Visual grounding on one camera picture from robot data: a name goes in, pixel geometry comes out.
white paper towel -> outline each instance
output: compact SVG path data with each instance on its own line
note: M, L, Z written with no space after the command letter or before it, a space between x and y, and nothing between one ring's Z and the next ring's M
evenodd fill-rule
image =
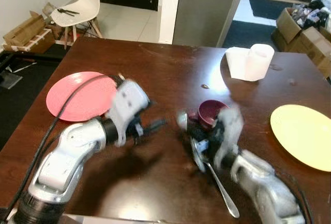
M226 50L232 78L256 81L265 77L275 50L268 44L254 44L250 49L231 47Z

chair leg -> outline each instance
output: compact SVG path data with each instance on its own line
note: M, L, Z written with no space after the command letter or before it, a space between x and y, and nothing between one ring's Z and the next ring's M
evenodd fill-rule
M72 26L73 42L77 39L76 25Z
M92 27L94 28L94 30L97 32L99 38L103 38L99 28L97 27L97 25L95 24L94 20L91 20L91 23L92 23Z
M66 26L66 27L65 27L65 33L64 33L64 50L67 49L67 43L68 43L68 30L69 30L69 27Z

black floor mat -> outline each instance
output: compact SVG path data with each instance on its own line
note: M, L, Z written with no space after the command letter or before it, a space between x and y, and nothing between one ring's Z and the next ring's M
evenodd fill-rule
M286 7L292 7L292 3L271 0L249 0L253 15L276 20Z
M67 51L63 46L55 44L46 53L64 56ZM57 66L58 63L55 62L37 62L36 65L15 73L23 78L13 88L8 90L0 87L0 150Z
M222 47L251 48L256 43L269 44L278 51L271 39L274 26L267 26L242 21L232 21Z

tools on chair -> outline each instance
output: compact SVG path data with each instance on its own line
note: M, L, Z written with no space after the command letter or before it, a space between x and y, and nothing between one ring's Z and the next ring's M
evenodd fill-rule
M57 11L59 11L60 13L66 13L66 14L68 14L70 16L74 16L74 14L79 14L78 12L66 10L66 9L63 9L63 8L58 8Z

yellow plate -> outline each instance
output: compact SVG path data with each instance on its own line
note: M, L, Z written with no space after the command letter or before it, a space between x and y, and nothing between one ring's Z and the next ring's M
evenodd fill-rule
M275 109L271 127L279 143L301 162L331 171L331 120L320 112L300 106Z

